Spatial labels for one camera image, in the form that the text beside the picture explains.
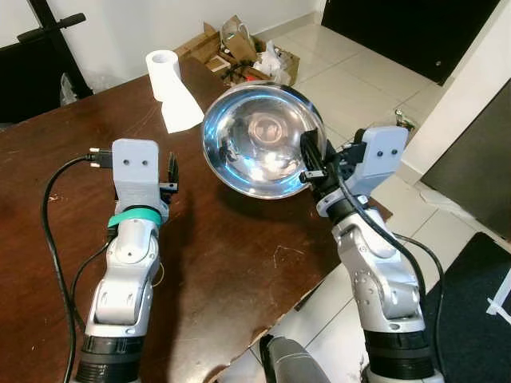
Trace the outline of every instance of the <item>black mat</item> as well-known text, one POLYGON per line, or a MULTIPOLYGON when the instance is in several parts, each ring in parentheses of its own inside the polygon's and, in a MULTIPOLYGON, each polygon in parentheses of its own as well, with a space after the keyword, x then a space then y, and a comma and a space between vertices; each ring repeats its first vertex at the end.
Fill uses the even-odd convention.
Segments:
MULTIPOLYGON (((486 313, 510 267, 511 254, 477 233, 447 271, 440 337, 449 383, 511 382, 511 325, 486 313)), ((437 296, 438 285, 426 299, 429 329, 437 296)), ((511 296, 503 308, 511 314, 511 296)))

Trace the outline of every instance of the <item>black door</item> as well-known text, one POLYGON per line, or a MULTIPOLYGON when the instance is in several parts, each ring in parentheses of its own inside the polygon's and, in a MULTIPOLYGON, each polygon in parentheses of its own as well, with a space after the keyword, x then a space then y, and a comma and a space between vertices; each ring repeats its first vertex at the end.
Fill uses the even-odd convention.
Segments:
POLYGON ((443 84, 498 0, 328 0, 322 24, 443 84))
POLYGON ((422 177, 501 236, 511 239, 511 83, 422 177))

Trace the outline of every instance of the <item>paper towel roll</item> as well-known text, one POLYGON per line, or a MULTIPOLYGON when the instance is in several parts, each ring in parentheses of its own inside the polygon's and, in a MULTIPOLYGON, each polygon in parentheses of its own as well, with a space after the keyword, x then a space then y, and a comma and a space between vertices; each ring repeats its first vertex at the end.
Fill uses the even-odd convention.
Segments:
POLYGON ((181 82, 177 55, 155 50, 145 57, 154 98, 163 102, 163 115, 169 133, 193 128, 204 119, 202 109, 181 82))
POLYGON ((175 84, 181 81, 178 57, 171 50, 155 50, 145 57, 145 63, 154 98, 163 102, 175 84))

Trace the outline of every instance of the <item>white wall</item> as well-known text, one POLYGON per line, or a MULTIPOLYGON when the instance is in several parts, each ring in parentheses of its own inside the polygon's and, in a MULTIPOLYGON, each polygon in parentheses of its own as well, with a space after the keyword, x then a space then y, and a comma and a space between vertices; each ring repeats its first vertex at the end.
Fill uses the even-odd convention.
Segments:
POLYGON ((0 0, 0 46, 18 42, 16 36, 39 26, 25 0, 0 0))
MULTIPOLYGON (((78 12, 85 14, 86 22, 62 33, 89 85, 98 76, 115 85, 147 73, 145 54, 155 49, 176 48, 202 32, 202 22, 218 29, 233 14, 238 14, 255 34, 314 11, 317 0, 48 0, 48 3, 56 19, 78 12)), ((7 41, 9 35, 14 42, 16 34, 36 25, 24 0, 0 0, 0 42, 7 41)))
POLYGON ((501 0, 474 44, 403 154, 398 173, 409 184, 434 165, 511 77, 511 0, 501 0))

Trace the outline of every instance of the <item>black stand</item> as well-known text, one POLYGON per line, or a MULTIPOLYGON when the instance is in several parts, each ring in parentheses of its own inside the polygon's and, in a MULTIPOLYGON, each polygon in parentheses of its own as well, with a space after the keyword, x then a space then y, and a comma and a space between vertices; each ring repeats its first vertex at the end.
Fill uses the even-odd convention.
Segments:
POLYGON ((37 40, 39 38, 47 39, 55 51, 57 52, 58 59, 61 62, 61 67, 68 75, 73 91, 78 98, 91 96, 93 91, 87 86, 76 61, 74 60, 69 47, 67 46, 64 36, 60 31, 61 28, 76 25, 85 20, 84 14, 74 14, 68 18, 64 18, 57 22, 53 16, 50 7, 46 0, 28 0, 32 7, 32 11, 38 18, 41 28, 25 32, 18 36, 20 43, 27 43, 37 40))

